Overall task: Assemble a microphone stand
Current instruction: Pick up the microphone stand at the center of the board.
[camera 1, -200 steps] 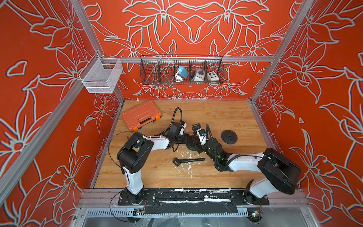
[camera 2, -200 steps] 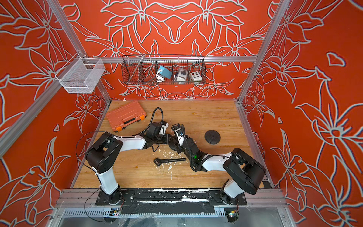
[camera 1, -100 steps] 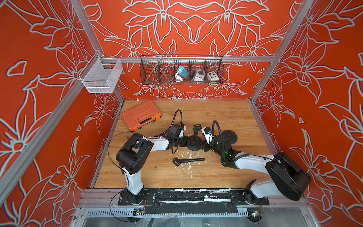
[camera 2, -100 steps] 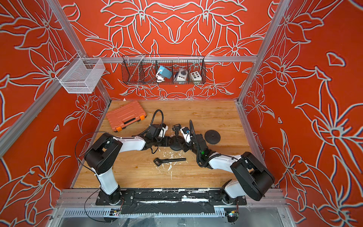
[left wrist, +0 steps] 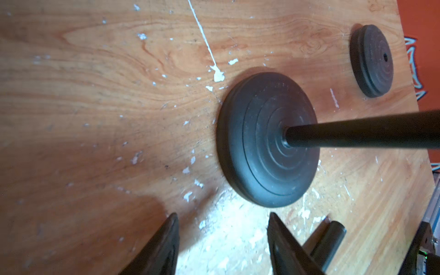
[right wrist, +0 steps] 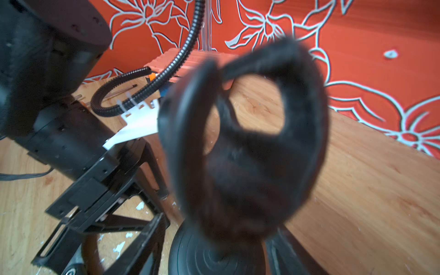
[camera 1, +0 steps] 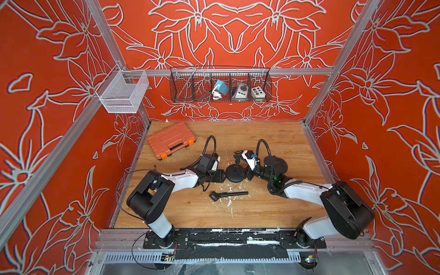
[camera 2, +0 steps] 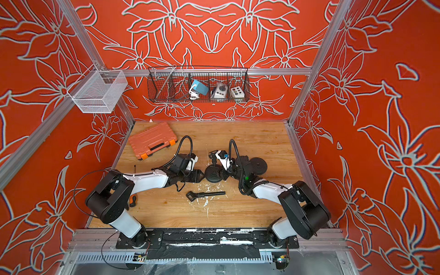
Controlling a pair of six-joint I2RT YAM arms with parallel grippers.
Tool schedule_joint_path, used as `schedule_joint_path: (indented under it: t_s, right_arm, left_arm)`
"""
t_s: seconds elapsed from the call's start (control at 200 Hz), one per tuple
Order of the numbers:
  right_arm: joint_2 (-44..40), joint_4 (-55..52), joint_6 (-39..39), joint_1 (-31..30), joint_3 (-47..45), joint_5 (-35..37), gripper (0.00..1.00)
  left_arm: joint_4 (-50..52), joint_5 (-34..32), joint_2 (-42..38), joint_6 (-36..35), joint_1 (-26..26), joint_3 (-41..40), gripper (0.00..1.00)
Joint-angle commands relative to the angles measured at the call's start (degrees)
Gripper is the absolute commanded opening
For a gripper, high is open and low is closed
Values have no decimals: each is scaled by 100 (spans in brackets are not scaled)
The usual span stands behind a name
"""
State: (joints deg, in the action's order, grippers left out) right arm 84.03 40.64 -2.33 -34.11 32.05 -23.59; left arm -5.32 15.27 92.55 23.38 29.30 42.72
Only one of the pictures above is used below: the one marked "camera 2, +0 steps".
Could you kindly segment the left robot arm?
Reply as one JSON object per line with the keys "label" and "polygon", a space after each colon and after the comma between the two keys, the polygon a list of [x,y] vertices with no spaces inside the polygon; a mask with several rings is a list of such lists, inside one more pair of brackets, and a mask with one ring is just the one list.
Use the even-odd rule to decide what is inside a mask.
{"label": "left robot arm", "polygon": [[131,197],[147,190],[171,186],[180,192],[186,183],[201,182],[204,174],[194,168],[197,161],[192,138],[186,135],[181,139],[174,157],[151,172],[108,172],[91,191],[85,205],[102,223],[112,226],[125,236],[130,246],[142,248],[149,242],[149,237],[146,228],[128,212]]}

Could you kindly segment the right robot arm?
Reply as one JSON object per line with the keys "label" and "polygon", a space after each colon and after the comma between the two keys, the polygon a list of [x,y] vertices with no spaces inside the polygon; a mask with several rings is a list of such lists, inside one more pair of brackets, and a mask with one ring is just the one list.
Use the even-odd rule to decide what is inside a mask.
{"label": "right robot arm", "polygon": [[233,139],[229,141],[226,164],[227,175],[238,181],[242,195],[271,201],[283,208],[286,217],[267,228],[273,245],[294,236],[310,239],[330,221],[330,211],[305,182],[280,184],[260,177],[249,158],[239,154]]}

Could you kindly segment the black round stand base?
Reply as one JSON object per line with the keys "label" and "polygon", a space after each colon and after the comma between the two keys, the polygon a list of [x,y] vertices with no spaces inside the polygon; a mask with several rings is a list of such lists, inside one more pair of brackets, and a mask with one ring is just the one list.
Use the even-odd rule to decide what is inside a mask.
{"label": "black round stand base", "polygon": [[204,174],[205,178],[210,183],[219,183],[222,181],[223,167],[220,165],[210,165],[206,168]]}

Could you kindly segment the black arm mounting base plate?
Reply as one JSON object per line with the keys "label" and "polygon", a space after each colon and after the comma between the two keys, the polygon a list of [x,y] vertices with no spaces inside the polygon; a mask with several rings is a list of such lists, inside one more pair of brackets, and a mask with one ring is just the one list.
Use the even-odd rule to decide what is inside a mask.
{"label": "black arm mounting base plate", "polygon": [[273,254],[298,249],[297,236],[278,241],[266,229],[149,229],[147,239],[135,248],[119,234],[115,248],[134,250],[148,260],[268,261]]}

